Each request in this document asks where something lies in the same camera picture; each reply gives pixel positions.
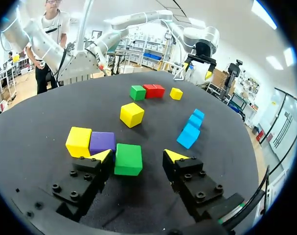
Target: man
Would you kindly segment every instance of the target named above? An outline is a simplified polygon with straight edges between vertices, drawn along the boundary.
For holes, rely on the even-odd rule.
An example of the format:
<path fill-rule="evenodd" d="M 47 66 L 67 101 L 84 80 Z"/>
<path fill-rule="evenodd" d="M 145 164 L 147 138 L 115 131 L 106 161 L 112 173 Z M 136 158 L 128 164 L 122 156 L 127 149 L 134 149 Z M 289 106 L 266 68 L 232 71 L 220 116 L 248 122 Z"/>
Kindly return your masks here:
<path fill-rule="evenodd" d="M 9 58 L 8 61 L 12 61 L 12 51 L 8 53 L 8 58 Z"/>
<path fill-rule="evenodd" d="M 59 10 L 61 1 L 62 0 L 46 0 L 46 12 L 40 18 L 40 24 L 44 31 L 54 39 L 56 43 L 60 44 L 62 48 L 65 48 L 70 25 L 70 15 Z M 50 72 L 48 65 L 34 54 L 31 47 L 26 48 L 26 54 L 36 66 L 35 78 L 37 81 L 37 94 L 47 92 L 46 76 Z M 53 76 L 51 76 L 50 83 L 52 89 L 57 87 L 56 80 Z"/>

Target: wooden floor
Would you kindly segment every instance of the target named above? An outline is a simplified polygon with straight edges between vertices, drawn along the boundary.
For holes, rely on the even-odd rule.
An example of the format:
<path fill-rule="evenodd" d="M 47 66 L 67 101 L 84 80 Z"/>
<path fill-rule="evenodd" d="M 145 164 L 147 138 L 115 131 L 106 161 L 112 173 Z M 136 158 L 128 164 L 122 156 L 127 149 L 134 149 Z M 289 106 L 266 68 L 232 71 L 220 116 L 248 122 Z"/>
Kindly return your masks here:
<path fill-rule="evenodd" d="M 93 74 L 93 78 L 97 79 L 99 77 L 103 77 L 104 74 L 102 72 Z M 37 83 L 35 80 L 35 72 L 31 72 L 28 74 L 25 74 L 23 76 L 19 76 L 16 78 L 17 81 L 17 96 L 13 101 L 9 102 L 9 108 L 12 108 L 13 106 L 17 105 L 18 103 L 31 98 L 36 95 L 37 90 Z M 259 142 L 256 140 L 256 136 L 252 133 L 251 129 L 249 127 L 246 127 L 249 136 L 251 138 L 251 143 L 253 145 L 255 156 L 256 156 L 256 162 L 257 162 L 257 168 L 258 168 L 258 176 L 259 176 L 259 183 L 261 182 L 262 178 L 264 177 L 264 174 L 266 172 L 266 166 L 262 154 L 261 147 L 259 145 Z"/>

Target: purple cube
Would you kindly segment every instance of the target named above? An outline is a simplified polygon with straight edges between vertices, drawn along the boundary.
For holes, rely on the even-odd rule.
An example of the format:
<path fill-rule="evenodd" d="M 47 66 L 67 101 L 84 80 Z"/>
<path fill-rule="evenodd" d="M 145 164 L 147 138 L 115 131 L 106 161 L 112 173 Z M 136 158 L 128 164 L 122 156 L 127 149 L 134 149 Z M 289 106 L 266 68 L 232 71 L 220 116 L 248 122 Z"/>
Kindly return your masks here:
<path fill-rule="evenodd" d="M 92 132 L 90 141 L 90 154 L 97 153 L 111 149 L 115 152 L 115 136 L 112 132 Z"/>

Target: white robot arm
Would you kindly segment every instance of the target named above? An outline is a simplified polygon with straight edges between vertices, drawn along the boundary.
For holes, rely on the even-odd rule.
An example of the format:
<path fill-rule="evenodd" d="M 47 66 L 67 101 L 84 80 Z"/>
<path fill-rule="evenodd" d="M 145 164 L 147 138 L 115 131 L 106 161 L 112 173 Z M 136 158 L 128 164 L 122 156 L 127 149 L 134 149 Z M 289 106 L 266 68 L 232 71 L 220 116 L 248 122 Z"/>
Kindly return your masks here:
<path fill-rule="evenodd" d="M 183 31 L 172 22 L 173 14 L 168 10 L 116 17 L 111 20 L 111 31 L 103 34 L 88 48 L 83 49 L 86 18 L 92 3 L 93 0 L 86 0 L 85 18 L 81 22 L 77 48 L 68 53 L 51 39 L 35 20 L 30 20 L 26 27 L 22 28 L 18 9 L 7 16 L 8 20 L 2 25 L 1 33 L 17 52 L 21 52 L 30 42 L 34 53 L 48 64 L 58 81 L 70 78 L 82 78 L 83 80 L 92 73 L 103 71 L 106 66 L 106 52 L 129 34 L 128 26 L 155 20 L 160 20 L 162 25 L 170 29 L 186 52 L 190 53 L 193 46 L 200 40 L 210 46 L 212 54 L 216 51 L 219 42 L 217 29 L 213 27 L 207 27 L 204 30 L 185 28 Z"/>

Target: black table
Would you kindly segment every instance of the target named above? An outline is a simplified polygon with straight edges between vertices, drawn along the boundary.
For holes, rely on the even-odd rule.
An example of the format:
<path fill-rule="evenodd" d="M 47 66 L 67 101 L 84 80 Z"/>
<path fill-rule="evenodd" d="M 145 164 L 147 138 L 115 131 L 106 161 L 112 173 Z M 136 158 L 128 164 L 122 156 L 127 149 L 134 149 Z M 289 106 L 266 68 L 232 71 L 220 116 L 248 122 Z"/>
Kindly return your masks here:
<path fill-rule="evenodd" d="M 204 170 L 225 189 L 248 200 L 258 174 L 251 140 L 241 117 L 215 97 L 188 82 L 175 82 L 165 72 L 99 78 L 60 87 L 30 98 L 0 116 L 0 191 L 10 198 L 16 188 L 39 186 L 50 191 L 54 179 L 71 165 L 65 147 L 72 126 L 115 132 L 117 143 L 142 146 L 143 171 L 128 180 L 112 176 L 81 223 L 101 228 L 118 211 L 124 213 L 105 229 L 148 233 L 194 223 L 162 168 L 164 149 L 197 156 Z M 119 119 L 122 105 L 132 102 L 131 85 L 161 84 L 163 99 L 136 102 L 145 110 L 141 125 L 129 129 Z M 169 96 L 172 87 L 184 94 Z M 201 135 L 191 149 L 176 142 L 195 108 L 205 113 Z M 254 211 L 237 227 L 252 226 Z"/>

